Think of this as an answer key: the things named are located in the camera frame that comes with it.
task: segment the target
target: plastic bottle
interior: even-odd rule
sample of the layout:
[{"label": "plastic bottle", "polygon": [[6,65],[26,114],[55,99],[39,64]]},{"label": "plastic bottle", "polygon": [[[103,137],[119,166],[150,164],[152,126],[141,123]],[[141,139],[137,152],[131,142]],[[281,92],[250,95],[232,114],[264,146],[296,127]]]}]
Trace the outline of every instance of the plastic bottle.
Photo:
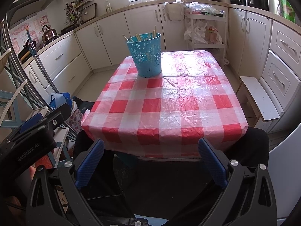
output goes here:
[{"label": "plastic bottle", "polygon": [[104,7],[106,8],[106,12],[107,12],[107,13],[113,11],[113,9],[112,9],[112,7],[111,7],[111,5],[110,5],[110,3],[109,3],[108,1],[106,1],[106,2],[104,3]]}]

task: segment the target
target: checkered tablecloth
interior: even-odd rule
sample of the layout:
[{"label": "checkered tablecloth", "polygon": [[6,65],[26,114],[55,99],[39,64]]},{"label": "checkered tablecloth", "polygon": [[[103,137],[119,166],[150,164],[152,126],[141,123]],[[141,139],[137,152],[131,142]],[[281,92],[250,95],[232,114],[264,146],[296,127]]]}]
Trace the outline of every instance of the checkered tablecloth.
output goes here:
[{"label": "checkered tablecloth", "polygon": [[132,57],[125,58],[82,126],[106,149],[161,158],[199,156],[201,137],[225,151],[248,128],[228,79],[206,51],[162,53],[162,73],[153,78],[139,77]]}]

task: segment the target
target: blue gripper pad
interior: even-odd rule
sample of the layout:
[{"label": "blue gripper pad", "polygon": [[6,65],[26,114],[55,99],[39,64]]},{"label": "blue gripper pad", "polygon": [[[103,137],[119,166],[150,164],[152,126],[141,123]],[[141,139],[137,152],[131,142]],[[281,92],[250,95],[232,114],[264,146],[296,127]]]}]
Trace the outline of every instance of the blue gripper pad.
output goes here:
[{"label": "blue gripper pad", "polygon": [[228,185],[227,170],[213,150],[214,148],[210,145],[207,139],[201,138],[199,140],[198,151],[202,160],[204,161],[215,184],[220,186],[222,189],[225,189]]},{"label": "blue gripper pad", "polygon": [[85,155],[75,171],[75,185],[78,189],[87,186],[100,159],[104,153],[104,142],[96,140],[86,152],[81,152],[76,159],[81,159],[80,155]]},{"label": "blue gripper pad", "polygon": [[20,133],[25,132],[27,129],[31,128],[35,124],[37,124],[41,119],[43,119],[43,115],[41,113],[35,114],[29,120],[27,120],[22,126]]}]

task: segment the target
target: white step stool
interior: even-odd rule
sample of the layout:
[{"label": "white step stool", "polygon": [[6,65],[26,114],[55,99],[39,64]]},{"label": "white step stool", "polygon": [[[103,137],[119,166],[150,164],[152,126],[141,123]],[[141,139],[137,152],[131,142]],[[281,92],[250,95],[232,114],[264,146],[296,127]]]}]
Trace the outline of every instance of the white step stool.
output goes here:
[{"label": "white step stool", "polygon": [[241,83],[236,92],[237,99],[242,108],[248,103],[256,116],[254,123],[249,123],[249,126],[266,131],[272,121],[280,118],[278,111],[255,77],[241,76],[239,79]]}]

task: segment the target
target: drawer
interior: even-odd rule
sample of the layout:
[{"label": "drawer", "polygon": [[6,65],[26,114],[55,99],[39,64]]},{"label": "drawer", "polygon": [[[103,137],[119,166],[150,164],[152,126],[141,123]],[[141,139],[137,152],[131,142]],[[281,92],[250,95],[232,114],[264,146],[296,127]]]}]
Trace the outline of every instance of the drawer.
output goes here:
[{"label": "drawer", "polygon": [[273,21],[271,50],[301,77],[301,36],[285,25]]},{"label": "drawer", "polygon": [[283,110],[287,110],[300,87],[299,78],[272,51],[268,54],[262,77],[275,94]]},{"label": "drawer", "polygon": [[[51,80],[53,80],[80,53],[81,50],[78,46],[75,35],[72,34],[42,52],[39,57],[46,72],[50,76]],[[46,87],[48,82],[43,75],[39,75],[37,73],[40,72],[40,69],[36,62],[34,61],[31,64],[41,84]]]},{"label": "drawer", "polygon": [[24,69],[24,71],[26,72],[26,75],[27,75],[28,79],[33,84],[33,86],[35,87],[35,89],[37,90],[37,92],[47,102],[48,99],[49,99],[49,94],[48,94],[48,92],[45,91],[45,89],[42,86],[42,84],[40,83],[39,79],[37,78],[37,76],[33,72],[33,69],[31,68],[31,66],[30,65],[26,66],[26,68]]},{"label": "drawer", "polygon": [[90,68],[81,53],[68,66],[63,69],[54,79],[53,83],[59,92],[68,92],[71,95],[90,73]]}]

